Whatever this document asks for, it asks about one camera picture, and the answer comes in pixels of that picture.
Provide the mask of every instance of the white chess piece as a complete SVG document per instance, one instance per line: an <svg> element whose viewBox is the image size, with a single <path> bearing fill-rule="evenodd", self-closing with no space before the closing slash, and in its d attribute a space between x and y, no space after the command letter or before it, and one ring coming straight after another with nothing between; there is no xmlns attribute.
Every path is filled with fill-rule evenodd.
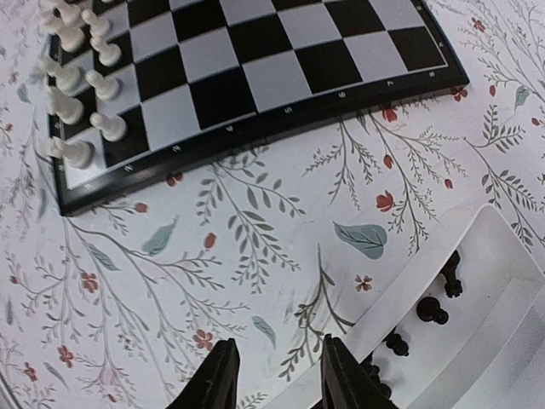
<svg viewBox="0 0 545 409"><path fill-rule="evenodd" d="M89 119L91 125L102 132L102 136L109 142L121 141L127 133L127 124L118 115L108 118L102 113L93 113Z"/></svg>
<svg viewBox="0 0 545 409"><path fill-rule="evenodd" d="M53 3L59 10L62 21L69 27L75 26L82 9L77 4L68 4L64 0L54 0Z"/></svg>
<svg viewBox="0 0 545 409"><path fill-rule="evenodd" d="M91 38L91 47L99 53L103 66L115 66L121 60L121 49L116 44L108 44L103 37Z"/></svg>
<svg viewBox="0 0 545 409"><path fill-rule="evenodd" d="M67 125L77 124L83 116L83 103L76 98L64 95L56 87L49 87L49 106L51 115L59 115L60 120Z"/></svg>
<svg viewBox="0 0 545 409"><path fill-rule="evenodd" d="M110 21L104 17L97 17L89 9L82 12L82 19L91 27L91 37L104 37L110 30Z"/></svg>
<svg viewBox="0 0 545 409"><path fill-rule="evenodd" d="M60 18L52 14L43 17L43 27L51 35L60 38L60 46L68 53L73 53L83 45L85 34L77 27L67 26Z"/></svg>
<svg viewBox="0 0 545 409"><path fill-rule="evenodd" d="M104 78L95 70L88 71L85 74L85 79L95 89L97 98L102 101L112 100L118 95L121 89L121 85L117 79Z"/></svg>
<svg viewBox="0 0 545 409"><path fill-rule="evenodd" d="M63 93L68 93L74 90L82 78L82 72L76 66L60 66L48 55L45 55L39 60L40 68L51 77L57 79L57 88Z"/></svg>
<svg viewBox="0 0 545 409"><path fill-rule="evenodd" d="M95 147L86 141L66 143L54 136L49 140L48 156L64 159L72 168L83 169L89 166Z"/></svg>

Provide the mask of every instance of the leaf print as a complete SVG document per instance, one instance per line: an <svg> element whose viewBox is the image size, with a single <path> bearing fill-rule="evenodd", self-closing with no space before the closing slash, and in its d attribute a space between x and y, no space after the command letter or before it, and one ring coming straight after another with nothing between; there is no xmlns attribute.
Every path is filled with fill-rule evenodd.
<svg viewBox="0 0 545 409"><path fill-rule="evenodd" d="M271 340L272 346L276 349L276 334L274 333L274 330L271 328L271 326L267 322L265 322L265 320L259 315L254 315L252 317L252 321L254 321L255 328L263 332L267 336L267 338Z"/></svg>
<svg viewBox="0 0 545 409"><path fill-rule="evenodd" d="M26 89L26 85L22 84L17 89L17 96L19 96L19 99L23 102L30 103L31 100L28 99L28 89Z"/></svg>
<svg viewBox="0 0 545 409"><path fill-rule="evenodd" d="M176 215L172 223L160 227L157 232L155 232L153 236L142 245L142 251L150 256L156 256L163 251L170 241L170 236L172 235L179 218L180 217Z"/></svg>
<svg viewBox="0 0 545 409"><path fill-rule="evenodd" d="M70 388L68 388L68 385L66 385L64 378L59 374L59 371L54 369L48 362L44 362L43 366L45 366L45 369L47 369L51 375L59 379L62 382L62 384L65 385L66 389L70 390Z"/></svg>
<svg viewBox="0 0 545 409"><path fill-rule="evenodd" d="M386 230L376 224L363 226L342 226L333 222L337 237L364 253L371 260L376 260L384 254L387 243Z"/></svg>
<svg viewBox="0 0 545 409"><path fill-rule="evenodd" d="M93 245L89 245L89 249L91 250L91 254L96 259L96 261L102 264L105 268L110 271L119 271L119 268L117 268L117 266L113 263L112 259L107 254L104 254Z"/></svg>
<svg viewBox="0 0 545 409"><path fill-rule="evenodd" d="M8 325L13 325L14 323L14 306L11 303L11 299L8 299L6 302L6 322Z"/></svg>
<svg viewBox="0 0 545 409"><path fill-rule="evenodd" d="M518 107L522 107L529 96L530 91L524 85L520 85L515 94L514 110L516 111Z"/></svg>

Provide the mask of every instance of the floral tablecloth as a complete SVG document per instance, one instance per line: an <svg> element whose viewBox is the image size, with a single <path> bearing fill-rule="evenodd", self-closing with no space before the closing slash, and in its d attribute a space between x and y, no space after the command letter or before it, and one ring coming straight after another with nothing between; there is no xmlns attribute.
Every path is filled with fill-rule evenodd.
<svg viewBox="0 0 545 409"><path fill-rule="evenodd" d="M290 138L61 218L37 0L0 0L0 372L23 407L161 408L214 343L262 408L381 296L452 206L545 267L545 3L430 0L465 90Z"/></svg>

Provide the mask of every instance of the chessboard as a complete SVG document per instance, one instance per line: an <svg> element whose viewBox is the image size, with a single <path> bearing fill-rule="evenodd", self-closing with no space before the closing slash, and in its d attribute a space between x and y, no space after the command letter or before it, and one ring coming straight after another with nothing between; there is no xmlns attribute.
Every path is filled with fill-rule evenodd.
<svg viewBox="0 0 545 409"><path fill-rule="evenodd" d="M92 163L53 158L60 213L74 215L240 149L468 84L421 0L83 0L110 22L121 49L103 66L85 41L74 52L52 35L49 56L122 85L99 100L84 80L77 124L49 115L50 137L86 141ZM55 79L49 78L49 85ZM119 116L122 141L106 141L89 117Z"/></svg>

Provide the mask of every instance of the white pawn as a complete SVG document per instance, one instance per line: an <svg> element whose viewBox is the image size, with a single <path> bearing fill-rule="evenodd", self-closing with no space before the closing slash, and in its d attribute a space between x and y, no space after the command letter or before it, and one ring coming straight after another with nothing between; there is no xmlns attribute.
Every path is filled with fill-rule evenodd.
<svg viewBox="0 0 545 409"><path fill-rule="evenodd" d="M91 37L104 37L110 30L110 21L104 17L97 17L89 9L82 12L82 19L91 27Z"/></svg>
<svg viewBox="0 0 545 409"><path fill-rule="evenodd" d="M95 112L89 119L91 125L102 132L102 136L109 142L121 141L127 133L127 124L118 115L108 118L102 113Z"/></svg>
<svg viewBox="0 0 545 409"><path fill-rule="evenodd" d="M109 101L115 98L121 85L115 78L104 78L97 71L91 70L85 74L85 79L95 89L96 97L102 101Z"/></svg>
<svg viewBox="0 0 545 409"><path fill-rule="evenodd" d="M121 49L116 44L108 44L103 37L91 38L91 47L99 53L103 66L115 66L121 60Z"/></svg>

